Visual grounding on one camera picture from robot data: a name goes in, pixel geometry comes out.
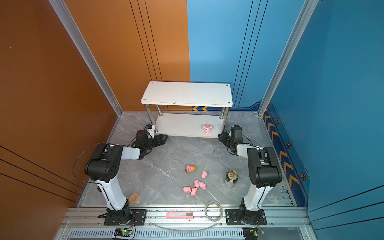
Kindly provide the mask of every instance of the blue wall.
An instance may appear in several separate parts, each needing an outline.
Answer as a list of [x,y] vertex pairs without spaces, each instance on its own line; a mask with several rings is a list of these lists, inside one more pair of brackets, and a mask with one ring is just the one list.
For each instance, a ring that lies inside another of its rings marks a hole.
[[237,108],[261,101],[303,3],[188,0],[191,82],[230,83]]
[[310,178],[320,240],[356,230],[349,239],[378,239],[382,225],[370,219],[384,216],[384,187],[369,190],[384,183],[383,10],[383,1],[320,0],[272,98]]

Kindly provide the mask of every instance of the tape roll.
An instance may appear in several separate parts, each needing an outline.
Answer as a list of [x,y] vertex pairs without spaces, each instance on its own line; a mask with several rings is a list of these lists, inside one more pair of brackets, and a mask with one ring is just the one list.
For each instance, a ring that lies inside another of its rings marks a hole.
[[137,204],[139,203],[140,201],[140,195],[137,194],[137,193],[132,193],[130,196],[129,196],[129,203],[130,204]]

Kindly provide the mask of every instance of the green can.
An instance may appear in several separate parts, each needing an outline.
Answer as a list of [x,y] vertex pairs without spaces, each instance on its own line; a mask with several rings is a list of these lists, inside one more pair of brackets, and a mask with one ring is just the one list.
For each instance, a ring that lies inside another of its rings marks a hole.
[[239,175],[237,174],[237,172],[235,170],[230,170],[225,175],[225,184],[227,185],[227,187],[234,187],[238,179]]

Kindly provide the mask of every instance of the lower shelf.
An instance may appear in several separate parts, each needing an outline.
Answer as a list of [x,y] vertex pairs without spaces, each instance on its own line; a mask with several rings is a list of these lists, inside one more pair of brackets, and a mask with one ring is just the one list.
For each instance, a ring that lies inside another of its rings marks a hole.
[[[157,134],[217,138],[217,135],[221,133],[223,122],[224,120],[219,116],[164,113],[163,116],[157,117],[155,126],[158,130]],[[211,133],[204,132],[204,125],[213,127]]]

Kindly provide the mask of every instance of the marble floor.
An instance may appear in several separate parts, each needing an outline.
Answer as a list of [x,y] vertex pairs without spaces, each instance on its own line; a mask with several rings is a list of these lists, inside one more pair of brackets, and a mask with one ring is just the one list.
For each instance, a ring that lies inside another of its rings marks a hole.
[[[187,112],[188,114],[219,115],[220,112]],[[127,145],[138,130],[150,124],[146,112],[124,112],[111,136],[113,144]],[[269,146],[264,129],[253,112],[229,112],[226,131],[238,124],[255,146]],[[197,166],[197,170],[186,173],[187,164]],[[235,170],[239,180],[233,188],[225,185],[228,170]],[[209,174],[201,178],[202,171]],[[206,190],[198,189],[191,197],[182,191],[184,186],[192,187],[197,179],[207,185]],[[213,138],[169,136],[167,142],[152,150],[142,160],[121,161],[118,180],[123,194],[128,198],[138,193],[141,199],[137,206],[148,205],[205,205],[215,200],[222,205],[239,205],[251,185],[246,158],[234,156],[226,147]],[[279,183],[267,195],[263,206],[292,206],[284,184]],[[88,184],[78,206],[106,206],[103,195],[95,184]]]

